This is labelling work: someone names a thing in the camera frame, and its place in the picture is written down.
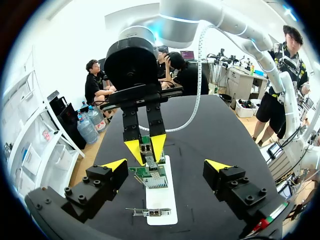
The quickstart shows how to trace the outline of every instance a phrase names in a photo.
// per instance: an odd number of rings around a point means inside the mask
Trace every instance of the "black shorts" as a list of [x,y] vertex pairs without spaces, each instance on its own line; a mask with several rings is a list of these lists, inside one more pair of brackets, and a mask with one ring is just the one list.
[[261,100],[256,118],[263,123],[270,120],[270,127],[278,134],[286,122],[285,107],[278,102],[277,98],[266,92]]

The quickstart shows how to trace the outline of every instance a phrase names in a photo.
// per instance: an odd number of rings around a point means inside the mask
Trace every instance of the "monitor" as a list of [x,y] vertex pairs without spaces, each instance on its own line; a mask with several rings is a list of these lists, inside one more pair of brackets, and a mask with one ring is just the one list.
[[194,51],[180,51],[184,60],[195,60]]

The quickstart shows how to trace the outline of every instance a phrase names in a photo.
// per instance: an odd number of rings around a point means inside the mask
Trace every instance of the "bolt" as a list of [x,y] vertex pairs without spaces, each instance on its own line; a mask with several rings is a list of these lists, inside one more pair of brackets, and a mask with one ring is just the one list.
[[95,187],[98,188],[98,187],[101,186],[101,181],[100,181],[100,180],[94,180],[94,181],[93,181],[93,184],[94,184]]
[[253,200],[255,200],[255,198],[251,195],[246,196],[245,201],[250,204],[253,202]]
[[82,178],[82,182],[84,182],[85,184],[87,184],[89,182],[89,178],[87,176],[84,176]]
[[41,209],[42,209],[42,205],[38,203],[38,204],[35,206],[35,208],[38,209],[38,210],[41,210]]
[[85,195],[79,195],[78,200],[81,204],[85,204],[87,202],[87,198]]
[[65,187],[64,188],[64,193],[65,193],[65,195],[68,195],[68,196],[70,196],[71,194],[72,194],[72,190],[71,190],[71,187]]
[[44,200],[44,203],[45,204],[50,204],[51,203],[51,200],[49,198],[47,198],[46,200]]
[[236,187],[238,185],[238,182],[237,181],[232,181],[231,182],[231,187]]
[[259,192],[259,195],[260,195],[260,196],[266,195],[266,194],[267,194],[267,192],[268,192],[268,190],[267,190],[267,189],[262,188],[262,189],[260,190],[260,192]]

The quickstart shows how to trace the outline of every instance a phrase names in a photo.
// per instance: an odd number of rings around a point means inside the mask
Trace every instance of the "man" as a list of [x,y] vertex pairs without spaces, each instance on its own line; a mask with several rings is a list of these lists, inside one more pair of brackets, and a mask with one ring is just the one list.
[[165,48],[159,48],[159,55],[158,55],[158,79],[159,81],[165,81],[166,80],[166,63],[165,63],[165,56],[168,54],[167,49]]
[[[88,105],[91,105],[95,101],[105,101],[106,96],[116,91],[114,86],[110,86],[110,81],[106,74],[100,70],[100,64],[97,60],[90,60],[86,64],[85,69],[89,72],[85,82],[85,98]],[[106,81],[107,90],[104,89],[103,80]]]
[[[298,54],[298,51],[303,45],[303,38],[298,30],[291,26],[283,26],[283,32],[285,42],[275,43],[273,45],[273,49],[270,50],[269,53],[277,64],[279,72],[288,72],[293,82],[294,89],[305,95],[310,91],[308,88],[308,75],[306,71],[306,65]],[[296,70],[288,68],[286,65],[279,63],[279,60],[283,56],[289,57],[296,63]],[[262,136],[262,139],[258,143],[260,147],[262,147],[262,144],[274,133],[278,134],[280,139],[282,139],[285,134],[286,116],[284,96],[284,92],[275,93],[271,82],[268,81],[266,85],[266,92],[256,114],[258,121],[255,125],[254,134],[252,137],[252,139],[256,141],[258,135],[263,131],[266,122],[270,121],[269,126]]]
[[[165,82],[162,83],[162,89],[174,87],[176,84],[183,87],[182,95],[197,95],[198,89],[198,68],[196,65],[186,62],[178,52],[170,52],[164,58],[165,62]],[[170,76],[170,67],[177,69],[178,74],[172,80]],[[202,72],[201,94],[209,93],[209,85],[206,75]]]

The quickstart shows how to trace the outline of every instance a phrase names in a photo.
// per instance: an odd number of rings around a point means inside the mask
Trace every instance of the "black table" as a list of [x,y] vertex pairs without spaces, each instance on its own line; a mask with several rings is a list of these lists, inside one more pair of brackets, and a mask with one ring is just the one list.
[[[184,124],[193,111],[195,96],[169,99],[161,105],[166,129]],[[140,125],[147,127],[146,109],[138,111]],[[146,193],[130,172],[112,202],[107,201],[86,224],[124,240],[226,240],[237,239],[245,227],[225,202],[219,202],[203,178],[204,160],[239,165],[246,176],[268,196],[277,195],[271,173],[258,147],[235,114],[217,96],[201,96],[198,112],[187,128],[167,133],[164,145],[170,156],[178,223],[149,226],[147,219],[132,217],[125,208],[145,208]],[[122,111],[114,116],[94,163],[103,165],[127,158],[139,166],[123,142]]]

